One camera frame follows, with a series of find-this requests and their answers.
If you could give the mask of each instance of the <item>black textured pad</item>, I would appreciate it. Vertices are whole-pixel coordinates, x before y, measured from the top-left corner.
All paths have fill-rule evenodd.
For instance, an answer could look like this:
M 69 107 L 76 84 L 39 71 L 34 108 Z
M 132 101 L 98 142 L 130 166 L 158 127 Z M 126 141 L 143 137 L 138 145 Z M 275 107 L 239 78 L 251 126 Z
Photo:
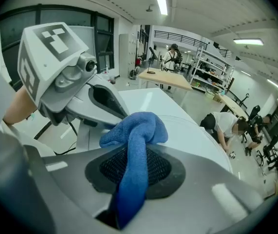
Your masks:
M 170 196 L 182 185 L 185 169 L 176 158 L 147 148 L 147 162 L 147 199 Z M 123 146 L 89 162 L 85 175 L 97 191 L 113 194 L 125 173 L 126 166 L 127 147 Z

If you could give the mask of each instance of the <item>blue towel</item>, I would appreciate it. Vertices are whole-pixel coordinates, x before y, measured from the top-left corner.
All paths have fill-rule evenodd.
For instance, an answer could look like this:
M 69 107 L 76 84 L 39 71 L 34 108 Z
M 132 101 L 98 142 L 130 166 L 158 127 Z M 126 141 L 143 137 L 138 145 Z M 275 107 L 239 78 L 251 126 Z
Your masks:
M 128 162 L 115 197 L 119 228 L 141 209 L 148 189 L 146 143 L 165 143 L 168 133 L 154 113 L 138 112 L 121 121 L 101 137 L 100 146 L 128 143 Z

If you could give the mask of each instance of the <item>metal shelving unit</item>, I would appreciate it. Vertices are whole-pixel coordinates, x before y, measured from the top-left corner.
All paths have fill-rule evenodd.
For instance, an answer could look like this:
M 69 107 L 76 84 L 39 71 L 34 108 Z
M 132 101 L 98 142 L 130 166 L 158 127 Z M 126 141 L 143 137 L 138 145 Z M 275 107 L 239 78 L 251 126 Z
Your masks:
M 222 67 L 218 66 L 216 63 L 211 63 L 210 61 L 206 61 L 207 56 L 214 59 L 214 61 L 219 61 L 219 62 L 223 63 L 225 68 L 223 69 Z M 233 69 L 230 68 L 232 66 L 226 60 L 223 60 L 202 48 L 198 48 L 197 53 L 196 53 L 196 58 L 192 64 L 191 70 L 187 76 L 187 80 L 189 81 L 190 84 L 192 83 L 193 80 L 195 80 L 195 81 L 200 81 L 200 83 L 203 83 L 203 85 L 202 85 L 202 87 L 197 87 L 197 86 L 193 86 L 193 85 L 191 85 L 191 86 L 193 88 L 196 88 L 196 89 L 199 89 L 202 91 L 206 91 L 205 87 L 207 87 L 207 88 L 211 87 L 211 89 L 217 88 L 219 90 L 219 92 L 222 92 L 223 90 L 225 90 L 226 87 L 229 85 L 229 80 L 230 80 L 229 77 L 221 79 L 220 76 L 211 74 L 210 72 L 201 68 L 201 65 L 203 63 L 207 64 L 208 67 L 210 69 L 215 70 L 215 72 L 220 72 L 221 73 L 220 76 L 221 75 L 231 76 L 233 73 L 232 72 Z M 219 82 L 216 82 L 216 84 L 212 84 L 208 80 L 205 80 L 205 79 L 197 76 L 196 75 L 197 71 L 201 71 L 203 73 L 210 75 L 211 77 L 217 78 L 219 80 Z

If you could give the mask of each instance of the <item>floor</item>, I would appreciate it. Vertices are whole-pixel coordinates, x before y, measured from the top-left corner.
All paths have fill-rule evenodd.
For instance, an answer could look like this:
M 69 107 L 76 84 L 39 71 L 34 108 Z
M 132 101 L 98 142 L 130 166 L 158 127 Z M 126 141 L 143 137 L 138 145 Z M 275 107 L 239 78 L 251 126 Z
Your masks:
M 118 91 L 138 89 L 139 81 L 130 80 L 128 78 L 117 78 L 115 87 Z M 149 82 L 148 87 L 159 87 L 155 83 Z M 164 91 L 178 104 L 182 101 L 185 94 L 184 90 L 177 89 L 174 91 L 172 88 L 167 91 L 167 86 L 164 86 Z M 201 120 L 209 113 L 216 111 L 219 112 L 223 105 L 214 101 L 211 98 L 207 98 L 202 92 L 193 90 L 188 94 L 183 109 L 194 119 L 194 121 L 200 124 Z M 74 127 L 78 130 L 79 120 L 73 121 Z M 256 151 L 251 156 L 245 156 L 244 148 L 251 141 L 247 136 L 248 142 L 242 144 L 241 137 L 235 137 L 230 143 L 230 150 L 236 154 L 235 159 L 230 159 L 233 167 L 234 175 L 239 179 L 246 182 L 257 190 L 263 198 L 271 195 L 274 192 L 274 183 L 276 180 L 276 174 L 274 171 L 264 171 L 256 161 Z M 62 153 L 70 148 L 75 147 L 76 136 L 69 125 L 60 124 L 59 126 L 50 126 L 44 134 L 38 139 L 40 142 L 51 147 L 55 152 Z M 267 144 L 263 140 L 262 144 L 257 150 L 262 150 L 263 146 Z

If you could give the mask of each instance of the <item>railing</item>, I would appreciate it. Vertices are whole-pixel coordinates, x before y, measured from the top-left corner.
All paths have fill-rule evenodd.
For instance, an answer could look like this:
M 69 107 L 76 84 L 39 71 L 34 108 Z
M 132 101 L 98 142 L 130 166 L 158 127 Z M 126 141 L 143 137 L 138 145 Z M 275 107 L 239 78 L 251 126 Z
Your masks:
M 196 39 L 191 38 L 191 37 L 186 37 L 186 36 L 171 33 L 171 32 L 155 30 L 154 37 L 173 40 L 173 41 L 176 41 L 176 42 L 183 42 L 183 43 L 186 43 L 186 44 L 189 44 L 189 45 L 193 45 L 197 48 L 203 47 L 203 49 L 205 49 L 205 50 L 207 48 L 207 43 L 204 43 L 203 41 L 199 41 L 199 40 L 196 40 Z
M 229 58 L 232 56 L 232 52 L 229 51 L 228 49 L 220 49 L 219 52 L 220 52 L 221 56 L 223 56 L 224 58 L 226 58 L 226 57 Z

